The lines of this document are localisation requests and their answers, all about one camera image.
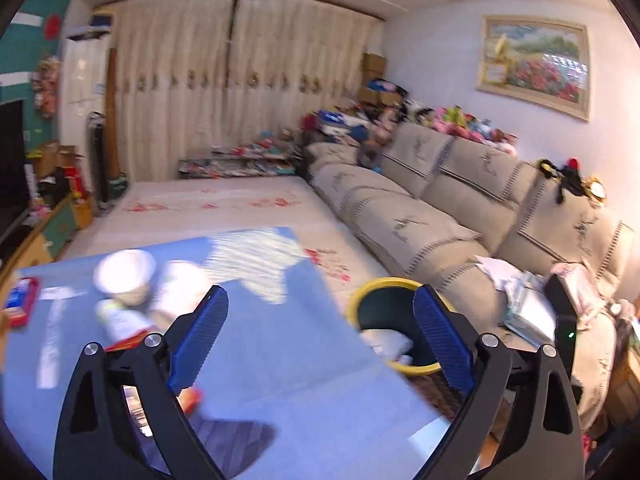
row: flower painting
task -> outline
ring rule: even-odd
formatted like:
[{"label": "flower painting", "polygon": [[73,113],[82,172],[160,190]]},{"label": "flower painting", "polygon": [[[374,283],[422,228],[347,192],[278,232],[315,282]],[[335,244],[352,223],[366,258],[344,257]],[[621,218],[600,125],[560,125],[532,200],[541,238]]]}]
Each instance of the flower painting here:
[{"label": "flower painting", "polygon": [[584,25],[529,16],[485,16],[478,89],[589,120]]}]

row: floor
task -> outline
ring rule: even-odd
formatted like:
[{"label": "floor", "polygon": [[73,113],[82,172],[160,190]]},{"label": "floor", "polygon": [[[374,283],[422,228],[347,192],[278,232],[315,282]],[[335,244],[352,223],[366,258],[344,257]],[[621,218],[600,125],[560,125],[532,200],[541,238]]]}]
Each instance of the floor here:
[{"label": "floor", "polygon": [[360,286],[388,272],[296,176],[135,183],[63,259],[238,229],[288,226],[313,258],[341,310]]}]

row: metal screw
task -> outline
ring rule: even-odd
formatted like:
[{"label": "metal screw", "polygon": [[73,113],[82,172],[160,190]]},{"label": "metal screw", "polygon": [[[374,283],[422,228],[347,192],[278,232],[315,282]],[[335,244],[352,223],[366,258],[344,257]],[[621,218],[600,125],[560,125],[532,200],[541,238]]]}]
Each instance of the metal screw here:
[{"label": "metal screw", "polygon": [[495,348],[498,346],[498,338],[493,334],[484,334],[482,336],[482,344],[489,348]]},{"label": "metal screw", "polygon": [[87,355],[94,355],[98,351],[98,343],[89,343],[84,347],[84,353]]},{"label": "metal screw", "polygon": [[558,355],[558,352],[556,351],[556,349],[551,345],[544,345],[542,347],[542,351],[545,353],[547,357],[556,357]]},{"label": "metal screw", "polygon": [[160,344],[162,341],[162,336],[160,334],[149,334],[145,337],[145,346],[149,348],[154,348]]}]

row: black tv screen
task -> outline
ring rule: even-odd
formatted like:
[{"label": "black tv screen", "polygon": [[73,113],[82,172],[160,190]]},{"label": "black tv screen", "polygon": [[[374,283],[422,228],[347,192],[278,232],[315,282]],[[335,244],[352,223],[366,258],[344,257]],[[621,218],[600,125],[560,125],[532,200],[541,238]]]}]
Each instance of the black tv screen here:
[{"label": "black tv screen", "polygon": [[0,238],[29,208],[22,107],[22,99],[0,103]]}]

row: beige sofa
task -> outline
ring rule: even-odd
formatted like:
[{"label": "beige sofa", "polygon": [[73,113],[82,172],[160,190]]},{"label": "beige sofa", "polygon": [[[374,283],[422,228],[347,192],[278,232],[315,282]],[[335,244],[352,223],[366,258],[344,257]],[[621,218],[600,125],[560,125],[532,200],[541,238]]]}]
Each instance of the beige sofa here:
[{"label": "beige sofa", "polygon": [[[308,147],[310,182],[389,273],[430,283],[479,333],[512,348],[530,345],[500,326],[506,297],[475,256],[506,260],[546,274],[555,262],[585,262],[611,297],[625,270],[633,231],[606,208],[565,194],[514,156],[416,124],[403,124],[382,158],[381,173],[358,167],[355,149]],[[584,394],[578,411],[588,428],[608,388],[614,321],[601,313],[577,336],[574,376]]]}]

